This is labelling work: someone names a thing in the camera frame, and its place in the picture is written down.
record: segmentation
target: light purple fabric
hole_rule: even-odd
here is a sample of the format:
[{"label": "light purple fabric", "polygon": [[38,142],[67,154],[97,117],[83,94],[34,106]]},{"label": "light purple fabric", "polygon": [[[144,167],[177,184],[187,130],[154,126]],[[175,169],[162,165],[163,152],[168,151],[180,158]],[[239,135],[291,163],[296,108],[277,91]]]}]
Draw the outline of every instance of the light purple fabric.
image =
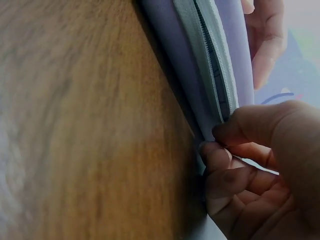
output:
[{"label": "light purple fabric", "polygon": [[252,64],[241,0],[215,0],[215,4],[229,46],[239,106],[254,104]]},{"label": "light purple fabric", "polygon": [[190,42],[172,0],[140,0],[173,65],[206,141],[213,141],[214,116]]}]

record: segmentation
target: skin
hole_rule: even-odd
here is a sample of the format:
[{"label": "skin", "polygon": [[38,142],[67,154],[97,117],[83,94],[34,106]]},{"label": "skin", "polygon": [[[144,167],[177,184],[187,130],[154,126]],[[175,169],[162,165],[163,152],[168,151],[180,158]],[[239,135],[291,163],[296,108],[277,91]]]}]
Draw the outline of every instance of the skin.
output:
[{"label": "skin", "polygon": [[284,0],[241,0],[252,59],[254,88],[266,84],[285,51],[288,30]]},{"label": "skin", "polygon": [[299,101],[241,107],[213,135],[217,142],[200,148],[206,205],[229,240],[320,238],[318,109]]}]

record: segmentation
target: knuckle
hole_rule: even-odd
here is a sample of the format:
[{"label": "knuckle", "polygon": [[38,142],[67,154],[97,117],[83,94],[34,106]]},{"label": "knuckle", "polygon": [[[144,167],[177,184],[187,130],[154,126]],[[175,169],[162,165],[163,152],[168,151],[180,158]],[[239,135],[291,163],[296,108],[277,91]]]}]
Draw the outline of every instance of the knuckle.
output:
[{"label": "knuckle", "polygon": [[280,103],[278,106],[280,110],[283,112],[292,112],[292,111],[304,110],[307,105],[304,102],[299,100],[288,100]]}]

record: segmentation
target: zipper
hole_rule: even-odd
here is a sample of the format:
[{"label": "zipper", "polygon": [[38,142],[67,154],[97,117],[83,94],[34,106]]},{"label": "zipper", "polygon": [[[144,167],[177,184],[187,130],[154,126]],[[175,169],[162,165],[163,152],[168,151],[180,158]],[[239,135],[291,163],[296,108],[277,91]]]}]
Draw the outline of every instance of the zipper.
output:
[{"label": "zipper", "polygon": [[202,25],[205,26],[205,38],[209,40],[214,49],[215,60],[219,66],[222,80],[217,81],[217,85],[223,86],[229,114],[239,106],[235,76],[232,68],[227,38],[223,31],[223,24],[219,16],[219,11],[214,0],[194,0],[198,8],[199,17],[202,19]]},{"label": "zipper", "polygon": [[221,76],[221,67],[218,62],[217,53],[216,53],[214,44],[212,42],[212,39],[210,37],[208,28],[206,26],[204,17],[200,12],[197,1],[193,0],[193,2],[200,20],[202,37],[204,39],[205,50],[208,56],[208,67],[210,69],[210,72],[213,74],[213,78],[214,78],[214,80],[211,82],[214,85],[213,87],[215,88],[217,100],[219,102],[219,107],[221,111],[222,120],[223,122],[225,122],[228,120],[230,116],[229,101],[228,101],[228,98],[226,97],[227,95],[226,85],[223,81],[223,77]]},{"label": "zipper", "polygon": [[213,0],[174,0],[200,69],[210,106],[220,123],[238,107],[227,38]]}]

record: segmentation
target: wood grain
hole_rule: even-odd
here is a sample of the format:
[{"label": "wood grain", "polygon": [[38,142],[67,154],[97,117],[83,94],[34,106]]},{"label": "wood grain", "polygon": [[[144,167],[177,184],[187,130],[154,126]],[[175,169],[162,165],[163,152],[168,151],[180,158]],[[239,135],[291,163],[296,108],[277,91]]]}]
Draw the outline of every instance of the wood grain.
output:
[{"label": "wood grain", "polygon": [[194,165],[130,0],[0,1],[0,239],[183,239]]}]

